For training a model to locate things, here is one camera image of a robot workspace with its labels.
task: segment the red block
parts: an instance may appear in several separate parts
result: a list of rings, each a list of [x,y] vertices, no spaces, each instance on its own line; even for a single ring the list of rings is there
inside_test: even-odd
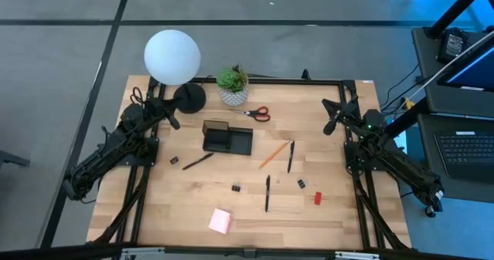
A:
[[[319,191],[316,192],[316,201],[315,201],[315,204],[316,205],[320,205],[321,204],[321,198],[323,197],[323,194],[321,194]]]

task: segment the black lamp base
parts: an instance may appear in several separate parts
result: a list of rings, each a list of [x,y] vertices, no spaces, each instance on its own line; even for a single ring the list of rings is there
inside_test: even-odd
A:
[[[197,113],[206,104],[206,92],[194,83],[185,83],[175,91],[174,98],[180,98],[177,109],[182,113]]]

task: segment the floor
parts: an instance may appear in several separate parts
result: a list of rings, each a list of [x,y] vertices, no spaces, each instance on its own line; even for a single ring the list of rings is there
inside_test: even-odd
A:
[[[37,245],[96,74],[104,77],[81,159],[103,140],[101,125],[115,124],[127,76],[147,74],[143,50],[154,33],[188,33],[201,49],[198,76],[238,62],[276,77],[308,69],[313,78],[372,79],[383,103],[417,63],[410,28],[432,24],[454,1],[128,0],[118,11],[120,0],[0,0],[0,150],[31,160],[0,170],[0,250]],[[487,0],[476,0],[454,24],[483,29],[493,19]],[[434,219],[412,197],[403,204],[418,250],[494,257],[494,204],[445,199]],[[84,243],[92,209],[67,201],[54,245]]]

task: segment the potted plant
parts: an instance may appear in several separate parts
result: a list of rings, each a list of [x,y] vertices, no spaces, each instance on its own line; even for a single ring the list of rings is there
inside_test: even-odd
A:
[[[219,86],[219,92],[225,104],[240,106],[247,101],[249,78],[239,65],[223,69],[216,77],[216,83]]]

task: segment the scissors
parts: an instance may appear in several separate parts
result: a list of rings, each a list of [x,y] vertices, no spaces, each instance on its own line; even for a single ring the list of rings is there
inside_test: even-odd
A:
[[[267,122],[271,119],[271,116],[268,114],[269,110],[267,106],[261,106],[257,110],[231,110],[234,113],[244,114],[246,116],[252,117],[257,122]]]

